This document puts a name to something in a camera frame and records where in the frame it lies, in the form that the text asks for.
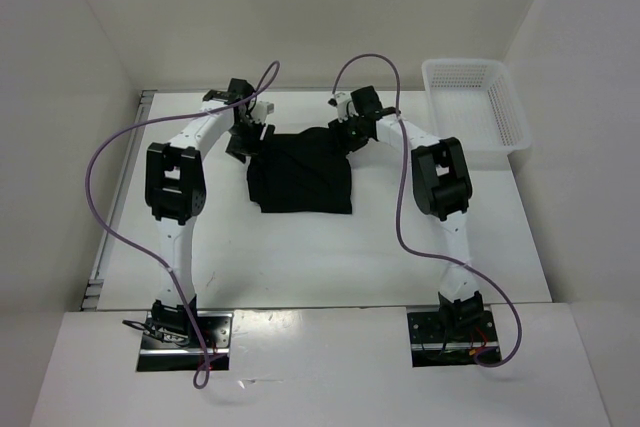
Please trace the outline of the black shorts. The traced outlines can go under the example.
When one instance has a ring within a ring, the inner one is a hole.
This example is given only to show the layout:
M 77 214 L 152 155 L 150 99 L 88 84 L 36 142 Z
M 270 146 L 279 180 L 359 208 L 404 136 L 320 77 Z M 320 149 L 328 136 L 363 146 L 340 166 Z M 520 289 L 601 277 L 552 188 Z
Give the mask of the black shorts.
M 247 168 L 247 185 L 263 213 L 353 211 L 351 166 L 326 127 L 263 140 Z

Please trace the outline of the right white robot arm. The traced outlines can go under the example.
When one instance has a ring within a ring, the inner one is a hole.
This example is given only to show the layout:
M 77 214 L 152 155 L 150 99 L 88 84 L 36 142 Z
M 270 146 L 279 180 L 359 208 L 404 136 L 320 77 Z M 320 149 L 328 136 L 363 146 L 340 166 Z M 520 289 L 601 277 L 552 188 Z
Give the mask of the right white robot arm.
M 441 229 L 445 246 L 443 254 L 429 256 L 447 263 L 438 289 L 438 325 L 443 341 L 464 338 L 481 320 L 484 302 L 469 270 L 467 212 L 472 183 L 461 142 L 429 134 L 394 108 L 383 107 L 372 86 L 335 92 L 329 104 L 337 111 L 329 128 L 343 151 L 355 152 L 374 140 L 401 152 L 396 215 L 401 215 L 406 184 L 410 183 L 417 208 Z

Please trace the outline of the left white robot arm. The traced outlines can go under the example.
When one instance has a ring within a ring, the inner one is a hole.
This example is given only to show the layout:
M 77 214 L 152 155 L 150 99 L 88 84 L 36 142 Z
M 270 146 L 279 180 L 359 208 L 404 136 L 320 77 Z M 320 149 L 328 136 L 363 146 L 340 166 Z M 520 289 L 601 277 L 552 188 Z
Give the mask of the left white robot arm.
M 177 278 L 162 284 L 151 309 L 150 329 L 180 347 L 195 344 L 200 332 L 194 317 L 192 246 L 195 222 L 207 195 L 203 160 L 228 133 L 226 153 L 244 163 L 257 153 L 262 137 L 274 131 L 266 123 L 274 111 L 269 102 L 253 99 L 221 112 L 216 109 L 255 92 L 248 81 L 237 78 L 230 80 L 225 91 L 208 91 L 201 105 L 203 117 L 190 121 L 169 141 L 151 143 L 146 151 L 145 202 L 158 227 L 160 257 Z

